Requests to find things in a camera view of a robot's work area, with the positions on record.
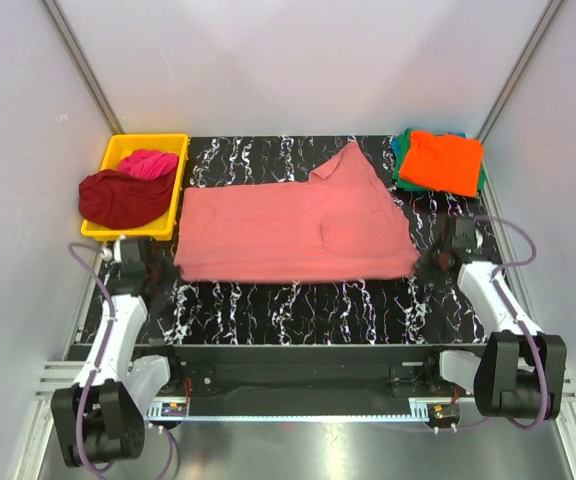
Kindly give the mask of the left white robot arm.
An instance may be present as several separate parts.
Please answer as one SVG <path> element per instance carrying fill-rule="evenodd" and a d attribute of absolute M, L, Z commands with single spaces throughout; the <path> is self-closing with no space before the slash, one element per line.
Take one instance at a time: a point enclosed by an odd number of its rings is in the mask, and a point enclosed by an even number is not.
<path fill-rule="evenodd" d="M 51 399 L 64 463 L 98 479 L 114 463 L 141 455 L 151 403 L 158 393 L 171 396 L 183 386 L 184 372 L 162 354 L 131 362 L 159 279 L 142 262 L 121 265 L 116 282 L 104 287 L 102 328 L 84 366 Z"/>

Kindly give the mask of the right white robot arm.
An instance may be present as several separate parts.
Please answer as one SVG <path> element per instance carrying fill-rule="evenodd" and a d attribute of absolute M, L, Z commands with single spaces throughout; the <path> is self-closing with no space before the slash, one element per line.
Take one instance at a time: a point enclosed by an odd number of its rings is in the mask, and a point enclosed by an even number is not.
<path fill-rule="evenodd" d="M 505 418 L 534 430 L 559 415 L 567 347 L 530 319 L 510 291 L 501 268 L 470 249 L 436 244 L 416 263 L 421 273 L 454 274 L 488 333 L 482 354 L 459 349 L 440 352 L 422 371 L 422 384 L 434 396 L 456 386 L 473 394 L 479 413 Z"/>

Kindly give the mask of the salmon pink t shirt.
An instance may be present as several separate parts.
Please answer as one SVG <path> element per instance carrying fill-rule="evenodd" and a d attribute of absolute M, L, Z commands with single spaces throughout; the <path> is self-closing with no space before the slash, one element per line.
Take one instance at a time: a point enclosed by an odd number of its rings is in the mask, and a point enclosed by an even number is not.
<path fill-rule="evenodd" d="M 189 188 L 174 262 L 187 281 L 397 279 L 419 252 L 358 143 L 305 182 Z"/>

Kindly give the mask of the yellow plastic bin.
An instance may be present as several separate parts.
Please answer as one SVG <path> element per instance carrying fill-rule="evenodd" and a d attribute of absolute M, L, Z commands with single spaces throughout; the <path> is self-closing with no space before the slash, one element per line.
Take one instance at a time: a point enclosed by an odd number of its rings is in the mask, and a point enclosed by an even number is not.
<path fill-rule="evenodd" d="M 172 238 L 176 223 L 176 212 L 182 190 L 182 179 L 188 160 L 189 138 L 185 134 L 124 134 L 111 137 L 101 161 L 99 171 L 117 170 L 119 162 L 135 150 L 159 150 L 175 153 L 179 156 L 176 170 L 176 181 L 169 209 L 156 220 L 133 229 L 113 230 L 85 220 L 81 213 L 80 232 L 83 236 L 104 242 L 115 240 L 125 235 L 128 237 L 150 236 L 157 240 Z"/>

